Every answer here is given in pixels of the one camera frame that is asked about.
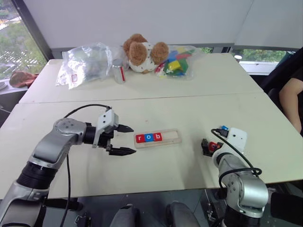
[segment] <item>plastic bag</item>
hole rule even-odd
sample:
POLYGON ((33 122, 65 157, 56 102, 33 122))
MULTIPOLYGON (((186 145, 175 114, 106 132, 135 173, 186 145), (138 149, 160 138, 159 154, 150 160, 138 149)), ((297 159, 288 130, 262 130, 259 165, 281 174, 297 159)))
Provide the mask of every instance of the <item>plastic bag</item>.
POLYGON ((195 74, 193 64, 203 55, 201 49, 194 46, 169 45, 169 56, 155 73, 160 78, 192 79, 195 74))
POLYGON ((110 75, 113 59, 125 59, 122 47, 108 47, 102 43, 80 46, 62 53, 63 63, 56 85, 69 85, 69 89, 110 75))

